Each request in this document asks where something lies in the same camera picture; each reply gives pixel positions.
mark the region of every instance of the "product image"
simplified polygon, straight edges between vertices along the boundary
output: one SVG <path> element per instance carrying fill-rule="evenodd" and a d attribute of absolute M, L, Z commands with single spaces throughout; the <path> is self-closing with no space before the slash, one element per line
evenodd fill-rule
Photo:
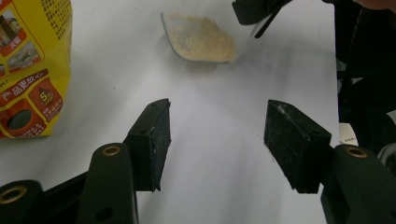
<path fill-rule="evenodd" d="M 70 78 L 70 0 L 0 1 L 0 138 L 51 134 Z"/>

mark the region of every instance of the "red label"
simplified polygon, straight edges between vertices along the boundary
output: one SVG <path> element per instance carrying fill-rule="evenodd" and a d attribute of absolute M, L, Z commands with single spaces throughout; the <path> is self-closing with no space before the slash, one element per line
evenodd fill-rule
<path fill-rule="evenodd" d="M 32 86 L 40 78 L 46 76 L 48 73 L 49 70 L 47 68 L 43 69 L 37 73 L 30 75 L 29 77 L 21 79 L 13 86 L 9 87 L 5 91 L 2 91 L 0 93 L 0 106 L 6 105 L 8 102 L 24 94 L 30 86 Z"/>
<path fill-rule="evenodd" d="M 61 94 L 56 91 L 48 77 L 35 86 L 29 93 L 29 98 L 41 114 L 46 117 L 47 122 L 50 122 L 61 112 L 64 104 Z"/>
<path fill-rule="evenodd" d="M 17 48 L 23 40 L 26 39 L 26 33 L 21 29 L 18 34 L 9 41 L 8 44 L 6 44 L 1 50 L 0 53 L 3 56 L 7 56 L 9 53 L 11 53 L 15 48 Z"/>
<path fill-rule="evenodd" d="M 10 4 L 11 2 L 12 0 L 0 0 L 0 10 L 8 6 L 8 4 Z"/>
<path fill-rule="evenodd" d="M 0 112 L 0 124 L 9 134 L 19 138 L 39 136 L 47 128 L 26 99 Z"/>

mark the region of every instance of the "yellow package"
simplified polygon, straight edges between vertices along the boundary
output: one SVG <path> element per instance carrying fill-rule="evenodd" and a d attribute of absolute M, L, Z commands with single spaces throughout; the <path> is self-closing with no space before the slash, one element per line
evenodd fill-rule
<path fill-rule="evenodd" d="M 0 138 L 49 135 L 70 78 L 70 0 L 0 0 Z"/>

